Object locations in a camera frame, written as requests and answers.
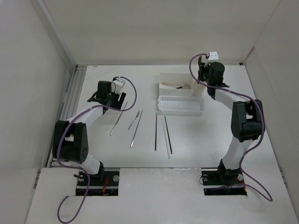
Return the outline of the small silver metal fork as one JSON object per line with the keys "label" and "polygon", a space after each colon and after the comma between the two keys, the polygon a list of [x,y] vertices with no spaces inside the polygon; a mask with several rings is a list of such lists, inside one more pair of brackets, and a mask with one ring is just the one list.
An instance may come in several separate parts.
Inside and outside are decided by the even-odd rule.
{"label": "small silver metal fork", "polygon": [[141,113],[141,111],[138,111],[138,113],[136,114],[135,118],[133,119],[133,121],[131,122],[131,124],[128,127],[128,130],[131,128],[131,126],[133,125],[133,123],[135,122],[135,120],[139,117],[139,114]]}

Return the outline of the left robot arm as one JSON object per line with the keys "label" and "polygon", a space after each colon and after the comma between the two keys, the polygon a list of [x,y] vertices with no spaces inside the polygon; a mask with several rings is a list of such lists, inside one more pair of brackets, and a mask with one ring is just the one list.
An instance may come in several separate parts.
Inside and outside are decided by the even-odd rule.
{"label": "left robot arm", "polygon": [[52,156],[72,162],[86,170],[94,185],[103,183],[103,164],[89,153],[87,129],[109,108],[121,109],[126,93],[122,92],[124,79],[99,81],[97,91],[76,115],[55,124]]}

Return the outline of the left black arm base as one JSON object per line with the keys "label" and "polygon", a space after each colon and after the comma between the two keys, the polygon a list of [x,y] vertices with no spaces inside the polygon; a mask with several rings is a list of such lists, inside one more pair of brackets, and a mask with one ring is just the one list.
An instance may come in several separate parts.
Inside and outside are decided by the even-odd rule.
{"label": "left black arm base", "polygon": [[[79,171],[77,185],[75,189],[76,196],[84,196],[87,188],[87,176],[83,171]],[[90,186],[87,196],[118,196],[119,193],[119,168],[106,168],[103,177],[90,175]]]}

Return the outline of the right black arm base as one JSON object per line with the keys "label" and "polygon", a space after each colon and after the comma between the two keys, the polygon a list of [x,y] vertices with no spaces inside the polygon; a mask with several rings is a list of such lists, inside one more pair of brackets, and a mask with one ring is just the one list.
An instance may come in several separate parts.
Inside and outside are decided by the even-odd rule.
{"label": "right black arm base", "polygon": [[246,196],[240,168],[226,169],[222,162],[217,168],[201,168],[205,196]]}

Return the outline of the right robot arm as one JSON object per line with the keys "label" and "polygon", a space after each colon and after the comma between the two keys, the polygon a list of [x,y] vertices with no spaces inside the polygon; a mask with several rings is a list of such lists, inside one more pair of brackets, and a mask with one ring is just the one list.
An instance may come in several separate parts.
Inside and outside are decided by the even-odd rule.
{"label": "right robot arm", "polygon": [[225,66],[220,62],[201,61],[198,59],[198,80],[205,83],[208,95],[232,112],[231,132],[233,135],[226,155],[221,159],[216,178],[220,183],[231,181],[240,172],[240,161],[253,141],[265,131],[263,104],[259,99],[229,91],[223,82]]}

